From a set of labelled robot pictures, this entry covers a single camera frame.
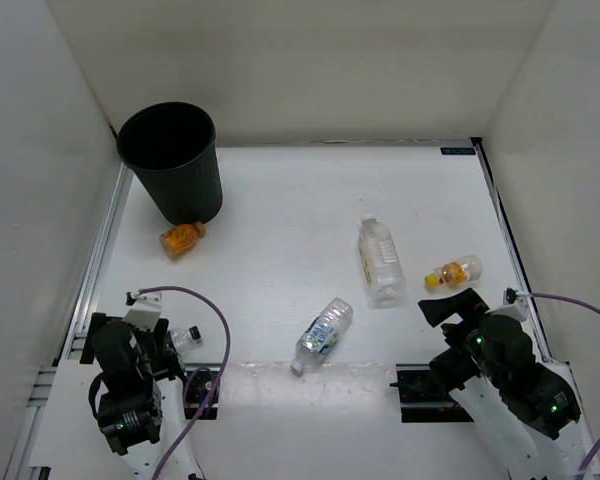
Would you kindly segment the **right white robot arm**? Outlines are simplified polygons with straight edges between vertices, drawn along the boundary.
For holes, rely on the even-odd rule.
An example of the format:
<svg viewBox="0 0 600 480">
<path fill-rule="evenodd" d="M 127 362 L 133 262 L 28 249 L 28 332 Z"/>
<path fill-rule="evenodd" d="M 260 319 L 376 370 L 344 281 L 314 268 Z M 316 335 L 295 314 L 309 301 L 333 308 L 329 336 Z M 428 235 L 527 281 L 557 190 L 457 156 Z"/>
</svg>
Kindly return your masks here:
<svg viewBox="0 0 600 480">
<path fill-rule="evenodd" d="M 448 346 L 429 364 L 430 390 L 465 410 L 510 478 L 594 478 L 576 393 L 536 358 L 515 290 L 497 308 L 472 288 L 418 306 Z"/>
</svg>

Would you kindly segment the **blue-label water bottle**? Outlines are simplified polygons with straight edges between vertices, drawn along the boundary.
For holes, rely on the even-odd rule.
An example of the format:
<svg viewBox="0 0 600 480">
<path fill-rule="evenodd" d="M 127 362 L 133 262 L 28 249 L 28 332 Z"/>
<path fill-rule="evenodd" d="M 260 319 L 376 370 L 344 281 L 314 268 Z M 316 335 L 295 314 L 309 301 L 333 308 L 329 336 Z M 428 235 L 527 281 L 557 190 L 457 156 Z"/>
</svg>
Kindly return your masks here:
<svg viewBox="0 0 600 480">
<path fill-rule="evenodd" d="M 290 363 L 292 373 L 302 376 L 307 368 L 321 366 L 347 332 L 353 316 L 353 307 L 335 297 L 296 342 L 295 355 Z"/>
</svg>

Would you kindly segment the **large clear juice bottle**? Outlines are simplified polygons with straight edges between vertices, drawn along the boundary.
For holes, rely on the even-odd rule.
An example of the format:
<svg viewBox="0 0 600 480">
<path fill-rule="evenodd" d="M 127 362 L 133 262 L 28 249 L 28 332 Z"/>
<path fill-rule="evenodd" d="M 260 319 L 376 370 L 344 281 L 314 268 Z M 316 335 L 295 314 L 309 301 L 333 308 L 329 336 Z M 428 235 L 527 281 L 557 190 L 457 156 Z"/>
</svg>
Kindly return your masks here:
<svg viewBox="0 0 600 480">
<path fill-rule="evenodd" d="M 405 276 L 389 228 L 374 216 L 363 217 L 357 248 L 371 299 L 375 302 L 399 300 Z"/>
</svg>

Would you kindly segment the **small yellow-cap clear bottle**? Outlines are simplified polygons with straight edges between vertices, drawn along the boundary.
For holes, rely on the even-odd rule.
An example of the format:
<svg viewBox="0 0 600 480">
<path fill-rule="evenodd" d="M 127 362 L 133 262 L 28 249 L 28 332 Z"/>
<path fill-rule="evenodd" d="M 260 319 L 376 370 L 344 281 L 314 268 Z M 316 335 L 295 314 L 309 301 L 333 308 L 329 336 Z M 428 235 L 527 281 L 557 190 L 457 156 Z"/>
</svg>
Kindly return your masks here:
<svg viewBox="0 0 600 480">
<path fill-rule="evenodd" d="M 424 277 L 424 285 L 427 288 L 455 288 L 477 281 L 482 273 L 483 265 L 477 256 L 463 256 L 435 268 Z"/>
</svg>

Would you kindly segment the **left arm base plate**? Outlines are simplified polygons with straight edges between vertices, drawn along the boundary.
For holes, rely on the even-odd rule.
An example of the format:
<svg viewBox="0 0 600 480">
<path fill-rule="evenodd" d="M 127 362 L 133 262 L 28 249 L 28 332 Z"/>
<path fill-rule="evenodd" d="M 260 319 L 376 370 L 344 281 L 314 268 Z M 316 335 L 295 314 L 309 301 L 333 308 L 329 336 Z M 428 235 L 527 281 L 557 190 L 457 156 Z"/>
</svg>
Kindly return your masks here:
<svg viewBox="0 0 600 480">
<path fill-rule="evenodd" d="M 196 367 L 186 372 L 183 387 L 183 413 L 186 420 L 191 420 L 199 410 L 200 405 L 211 391 L 213 381 L 218 376 L 217 369 Z M 217 387 L 213 398 L 203 409 L 200 420 L 216 420 L 218 415 L 220 387 Z"/>
</svg>

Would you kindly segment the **black plastic bin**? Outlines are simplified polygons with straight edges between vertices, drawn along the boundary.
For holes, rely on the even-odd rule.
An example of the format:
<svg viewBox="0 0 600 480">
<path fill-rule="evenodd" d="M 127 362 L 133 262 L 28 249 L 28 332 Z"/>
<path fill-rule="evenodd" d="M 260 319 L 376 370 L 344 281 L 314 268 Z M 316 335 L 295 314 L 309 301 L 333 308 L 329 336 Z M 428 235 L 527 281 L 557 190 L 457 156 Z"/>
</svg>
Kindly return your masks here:
<svg viewBox="0 0 600 480">
<path fill-rule="evenodd" d="M 215 140 L 213 120 L 202 108 L 163 102 L 132 115 L 116 145 L 160 213 L 180 225 L 207 223 L 222 207 Z"/>
</svg>

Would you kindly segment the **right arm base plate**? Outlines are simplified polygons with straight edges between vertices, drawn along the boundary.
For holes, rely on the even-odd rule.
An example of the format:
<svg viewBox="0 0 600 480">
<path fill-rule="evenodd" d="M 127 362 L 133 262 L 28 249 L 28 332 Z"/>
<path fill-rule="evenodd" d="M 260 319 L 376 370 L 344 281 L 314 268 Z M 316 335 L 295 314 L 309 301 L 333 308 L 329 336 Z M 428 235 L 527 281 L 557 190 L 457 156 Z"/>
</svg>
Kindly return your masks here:
<svg viewBox="0 0 600 480">
<path fill-rule="evenodd" d="M 472 423 L 469 414 L 438 386 L 427 365 L 397 364 L 389 386 L 399 395 L 403 424 Z"/>
</svg>

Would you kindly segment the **small black-cap clear bottle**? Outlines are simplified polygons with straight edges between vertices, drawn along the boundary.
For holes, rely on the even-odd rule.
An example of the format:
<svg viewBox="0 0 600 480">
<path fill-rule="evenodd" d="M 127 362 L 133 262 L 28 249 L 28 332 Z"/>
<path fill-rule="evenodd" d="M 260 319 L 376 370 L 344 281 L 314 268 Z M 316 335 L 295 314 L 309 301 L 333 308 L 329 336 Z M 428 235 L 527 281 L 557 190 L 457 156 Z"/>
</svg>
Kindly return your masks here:
<svg viewBox="0 0 600 480">
<path fill-rule="evenodd" d="M 169 335 L 174 349 L 180 355 L 190 352 L 201 341 L 201 333 L 197 326 L 173 328 L 169 331 Z"/>
</svg>

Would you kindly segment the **orange pill bottle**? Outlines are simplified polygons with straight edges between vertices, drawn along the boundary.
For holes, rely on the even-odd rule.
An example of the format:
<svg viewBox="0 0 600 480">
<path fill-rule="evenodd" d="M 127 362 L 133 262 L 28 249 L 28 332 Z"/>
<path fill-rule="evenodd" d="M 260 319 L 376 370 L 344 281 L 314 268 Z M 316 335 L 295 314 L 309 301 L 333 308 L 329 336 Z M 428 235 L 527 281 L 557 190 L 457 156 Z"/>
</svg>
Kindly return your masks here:
<svg viewBox="0 0 600 480">
<path fill-rule="evenodd" d="M 205 236 L 206 228 L 202 222 L 181 224 L 160 235 L 160 244 L 165 253 L 178 257 L 191 250 Z"/>
</svg>

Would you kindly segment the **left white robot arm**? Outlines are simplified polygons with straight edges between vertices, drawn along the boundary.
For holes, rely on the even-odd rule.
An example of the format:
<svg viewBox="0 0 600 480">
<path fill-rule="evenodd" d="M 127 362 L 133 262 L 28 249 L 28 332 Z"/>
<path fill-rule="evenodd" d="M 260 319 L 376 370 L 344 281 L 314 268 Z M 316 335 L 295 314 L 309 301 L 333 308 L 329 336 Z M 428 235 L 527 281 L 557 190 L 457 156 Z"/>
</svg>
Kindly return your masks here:
<svg viewBox="0 0 600 480">
<path fill-rule="evenodd" d="M 97 363 L 88 402 L 113 454 L 136 479 L 150 479 L 169 449 L 169 420 L 190 420 L 197 412 L 214 418 L 217 373 L 202 367 L 186 372 L 181 356 L 201 343 L 196 326 L 169 327 L 160 318 L 138 327 L 120 317 L 94 313 L 80 362 Z"/>
</svg>

